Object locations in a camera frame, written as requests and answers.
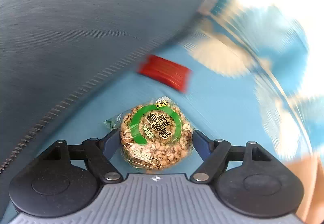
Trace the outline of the cardboard box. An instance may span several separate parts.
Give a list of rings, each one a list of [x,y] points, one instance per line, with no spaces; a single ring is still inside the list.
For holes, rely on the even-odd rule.
[[[304,223],[323,223],[323,164],[318,155],[306,155],[285,163],[302,182],[304,195],[296,215]]]

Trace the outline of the small red snack packet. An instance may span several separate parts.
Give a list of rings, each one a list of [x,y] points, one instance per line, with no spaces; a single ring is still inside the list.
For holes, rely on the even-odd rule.
[[[140,65],[138,73],[185,93],[191,70],[152,54]]]

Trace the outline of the blue white patterned cover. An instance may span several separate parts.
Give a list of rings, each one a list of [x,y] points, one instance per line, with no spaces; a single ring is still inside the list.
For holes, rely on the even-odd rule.
[[[11,179],[1,223],[304,223],[304,187],[285,163],[323,164],[323,0],[211,0],[201,17],[108,83],[70,114]],[[185,93],[138,73],[150,55],[191,70]],[[172,167],[131,166],[102,184],[82,142],[137,105],[166,96],[211,140],[230,142],[214,184],[190,176],[192,149]]]

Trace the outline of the green round nut cracker pack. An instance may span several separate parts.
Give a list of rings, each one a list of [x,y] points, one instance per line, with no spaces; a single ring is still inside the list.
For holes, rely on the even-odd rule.
[[[108,129],[119,130],[121,153],[136,168],[163,170],[182,161],[193,149],[195,128],[166,96],[137,105],[103,123]]]

